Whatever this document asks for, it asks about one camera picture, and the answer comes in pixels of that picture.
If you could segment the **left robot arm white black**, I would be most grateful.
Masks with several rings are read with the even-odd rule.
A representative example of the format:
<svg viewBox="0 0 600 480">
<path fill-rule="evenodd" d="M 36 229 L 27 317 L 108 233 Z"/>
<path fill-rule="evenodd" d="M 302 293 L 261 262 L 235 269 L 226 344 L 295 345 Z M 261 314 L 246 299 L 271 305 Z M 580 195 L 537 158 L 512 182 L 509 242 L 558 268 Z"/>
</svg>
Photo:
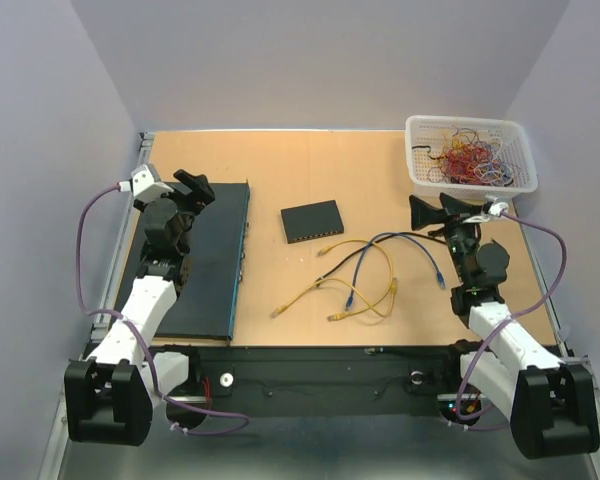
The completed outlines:
<svg viewBox="0 0 600 480">
<path fill-rule="evenodd" d="M 215 200 L 206 176 L 185 170 L 173 176 L 179 189 L 163 182 L 147 164 L 108 189 L 132 196 L 145 240 L 124 306 L 119 311 L 98 309 L 112 318 L 112 325 L 86 358 L 71 361 L 65 371 L 67 428 L 74 442 L 139 446 L 167 393 L 175 388 L 190 394 L 202 384 L 202 369 L 186 355 L 149 351 L 186 285 L 195 218 Z"/>
</svg>

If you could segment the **small black network switch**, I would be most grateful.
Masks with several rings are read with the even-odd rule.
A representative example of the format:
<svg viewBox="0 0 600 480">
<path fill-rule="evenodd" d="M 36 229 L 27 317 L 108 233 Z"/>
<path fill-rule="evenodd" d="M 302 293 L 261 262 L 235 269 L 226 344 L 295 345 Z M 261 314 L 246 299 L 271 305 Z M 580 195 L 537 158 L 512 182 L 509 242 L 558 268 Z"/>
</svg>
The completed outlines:
<svg viewBox="0 0 600 480">
<path fill-rule="evenodd" d="M 335 200 L 290 207 L 281 210 L 288 244 L 339 235 L 344 224 Z"/>
</svg>

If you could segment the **white plastic basket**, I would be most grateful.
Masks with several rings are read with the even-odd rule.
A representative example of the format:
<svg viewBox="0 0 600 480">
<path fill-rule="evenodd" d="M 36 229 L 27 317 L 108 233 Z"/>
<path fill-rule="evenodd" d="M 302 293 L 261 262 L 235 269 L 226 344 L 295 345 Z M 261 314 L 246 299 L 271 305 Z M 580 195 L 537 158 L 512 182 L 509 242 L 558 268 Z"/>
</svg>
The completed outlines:
<svg viewBox="0 0 600 480">
<path fill-rule="evenodd" d="M 516 122 L 412 115 L 404 138 L 409 177 L 419 196 L 513 199 L 538 188 L 529 140 Z"/>
</svg>

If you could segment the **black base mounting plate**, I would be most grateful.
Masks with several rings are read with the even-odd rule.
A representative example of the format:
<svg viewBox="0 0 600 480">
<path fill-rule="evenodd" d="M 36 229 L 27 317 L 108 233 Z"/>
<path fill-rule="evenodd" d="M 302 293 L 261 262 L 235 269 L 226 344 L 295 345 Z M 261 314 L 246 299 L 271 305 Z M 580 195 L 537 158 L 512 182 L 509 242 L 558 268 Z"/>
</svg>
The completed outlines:
<svg viewBox="0 0 600 480">
<path fill-rule="evenodd" d="M 471 348 L 171 346 L 188 356 L 180 401 L 250 417 L 437 416 Z"/>
</svg>

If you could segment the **large rack network switch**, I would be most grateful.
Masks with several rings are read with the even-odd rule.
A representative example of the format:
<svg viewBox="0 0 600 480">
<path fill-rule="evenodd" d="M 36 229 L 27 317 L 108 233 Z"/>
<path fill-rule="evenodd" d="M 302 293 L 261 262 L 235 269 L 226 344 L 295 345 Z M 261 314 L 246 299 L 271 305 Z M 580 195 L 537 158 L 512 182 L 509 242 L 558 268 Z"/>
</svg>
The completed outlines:
<svg viewBox="0 0 600 480">
<path fill-rule="evenodd" d="M 230 341 L 242 278 L 250 186 L 213 183 L 216 200 L 198 216 L 191 240 L 192 269 L 158 339 Z"/>
</svg>

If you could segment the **aluminium frame rail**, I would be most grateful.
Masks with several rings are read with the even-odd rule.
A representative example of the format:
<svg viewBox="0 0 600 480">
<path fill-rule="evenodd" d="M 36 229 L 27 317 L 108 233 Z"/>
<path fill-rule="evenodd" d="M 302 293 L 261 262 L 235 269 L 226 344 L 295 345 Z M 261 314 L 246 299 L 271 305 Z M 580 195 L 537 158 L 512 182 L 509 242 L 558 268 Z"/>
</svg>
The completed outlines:
<svg viewBox="0 0 600 480">
<path fill-rule="evenodd" d="M 141 132 L 140 146 L 135 167 L 149 162 L 151 149 L 155 139 L 155 132 Z M 108 268 L 106 282 L 103 287 L 99 304 L 103 307 L 113 307 L 117 298 L 120 281 L 126 264 L 129 247 L 132 243 L 137 212 L 133 209 L 133 201 L 126 201 L 121 226 Z M 109 329 L 110 320 L 103 314 L 92 318 L 89 337 L 83 351 L 99 343 Z M 68 443 L 67 415 L 66 415 L 65 389 L 61 386 L 59 403 L 56 416 L 47 443 L 42 466 L 38 475 L 39 479 L 58 479 L 61 473 L 63 457 Z"/>
</svg>

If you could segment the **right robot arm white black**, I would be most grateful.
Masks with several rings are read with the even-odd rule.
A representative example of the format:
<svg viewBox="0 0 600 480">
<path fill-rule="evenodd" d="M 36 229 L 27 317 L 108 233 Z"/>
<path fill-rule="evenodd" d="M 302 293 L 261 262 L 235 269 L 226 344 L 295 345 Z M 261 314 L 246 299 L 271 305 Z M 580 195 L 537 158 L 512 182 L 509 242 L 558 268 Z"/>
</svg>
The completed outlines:
<svg viewBox="0 0 600 480">
<path fill-rule="evenodd" d="M 485 394 L 528 459 L 596 452 L 600 433 L 592 374 L 551 353 L 520 323 L 544 299 L 513 313 L 500 294 L 510 255 L 496 241 L 482 242 L 479 227 L 507 217 L 507 202 L 470 204 L 445 193 L 439 200 L 433 206 L 410 196 L 411 227 L 444 239 L 460 281 L 451 291 L 452 310 L 482 340 L 476 351 L 444 361 L 441 381 L 452 390 L 472 385 Z"/>
</svg>

